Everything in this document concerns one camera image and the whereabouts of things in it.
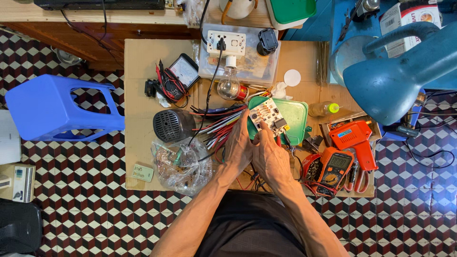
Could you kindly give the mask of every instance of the hand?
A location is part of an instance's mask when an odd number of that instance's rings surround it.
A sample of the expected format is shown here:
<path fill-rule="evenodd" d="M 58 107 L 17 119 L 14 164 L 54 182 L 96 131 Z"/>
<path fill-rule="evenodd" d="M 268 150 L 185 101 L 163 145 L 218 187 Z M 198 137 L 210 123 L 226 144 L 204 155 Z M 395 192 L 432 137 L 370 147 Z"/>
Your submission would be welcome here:
<path fill-rule="evenodd" d="M 225 143 L 225 163 L 237 167 L 238 175 L 252 160 L 254 145 L 248 133 L 249 110 L 245 109 L 233 126 L 230 136 Z"/>
<path fill-rule="evenodd" d="M 287 186 L 294 181 L 290 172 L 289 154 L 276 144 L 273 132 L 268 125 L 261 121 L 262 128 L 254 138 L 252 163 L 256 171 L 273 189 Z"/>

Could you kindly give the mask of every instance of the yellow bottle cap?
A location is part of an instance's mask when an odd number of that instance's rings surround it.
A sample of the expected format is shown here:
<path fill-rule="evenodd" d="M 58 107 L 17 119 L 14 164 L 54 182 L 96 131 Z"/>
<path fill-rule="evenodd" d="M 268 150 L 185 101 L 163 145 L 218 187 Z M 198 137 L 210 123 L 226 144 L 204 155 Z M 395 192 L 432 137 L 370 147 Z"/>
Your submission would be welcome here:
<path fill-rule="evenodd" d="M 327 107 L 327 109 L 328 109 L 329 112 L 331 112 L 331 113 L 336 113 L 336 112 L 339 111 L 340 106 L 339 106 L 337 103 L 331 103 L 331 104 L 329 104 L 329 106 Z"/>

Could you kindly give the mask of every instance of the person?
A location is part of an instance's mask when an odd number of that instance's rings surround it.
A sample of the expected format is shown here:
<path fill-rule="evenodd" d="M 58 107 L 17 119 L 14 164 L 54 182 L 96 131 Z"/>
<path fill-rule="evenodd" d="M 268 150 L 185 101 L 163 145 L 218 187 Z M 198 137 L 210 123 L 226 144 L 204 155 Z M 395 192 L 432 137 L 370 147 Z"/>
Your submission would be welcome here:
<path fill-rule="evenodd" d="M 230 133 L 225 162 L 150 256 L 349 256 L 292 177 L 289 154 L 276 144 L 266 123 L 250 141 L 248 115 L 245 110 Z M 277 196 L 228 191 L 250 162 Z"/>

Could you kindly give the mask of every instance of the wooden cabinet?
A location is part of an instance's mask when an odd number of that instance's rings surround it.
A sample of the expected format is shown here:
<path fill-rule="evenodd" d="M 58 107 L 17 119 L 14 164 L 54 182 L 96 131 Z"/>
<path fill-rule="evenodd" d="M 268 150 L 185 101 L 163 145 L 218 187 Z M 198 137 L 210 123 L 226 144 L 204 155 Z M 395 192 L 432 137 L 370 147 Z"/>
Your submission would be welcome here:
<path fill-rule="evenodd" d="M 198 29 L 189 29 L 185 25 L 108 23 L 107 33 L 101 42 L 110 49 L 111 53 L 109 53 L 98 43 L 105 33 L 104 23 L 75 22 L 73 23 L 75 29 L 66 22 L 3 22 L 3 24 L 83 58 L 89 62 L 89 68 L 95 70 L 122 69 L 116 60 L 123 65 L 126 38 L 200 39 Z"/>

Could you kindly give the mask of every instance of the blue plastic stool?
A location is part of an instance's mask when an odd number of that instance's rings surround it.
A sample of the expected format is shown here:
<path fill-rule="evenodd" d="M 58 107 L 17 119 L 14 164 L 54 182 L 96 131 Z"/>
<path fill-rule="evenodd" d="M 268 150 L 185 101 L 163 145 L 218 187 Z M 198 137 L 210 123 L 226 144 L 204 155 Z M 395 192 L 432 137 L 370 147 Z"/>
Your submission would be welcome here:
<path fill-rule="evenodd" d="M 94 88 L 105 96 L 111 114 L 95 113 L 79 108 L 70 92 L 78 88 Z M 9 90 L 6 103 L 24 140 L 93 141 L 113 130 L 124 130 L 124 116 L 117 111 L 109 89 L 99 84 L 54 75 L 41 75 Z M 72 129 L 103 129 L 91 136 L 74 135 Z"/>

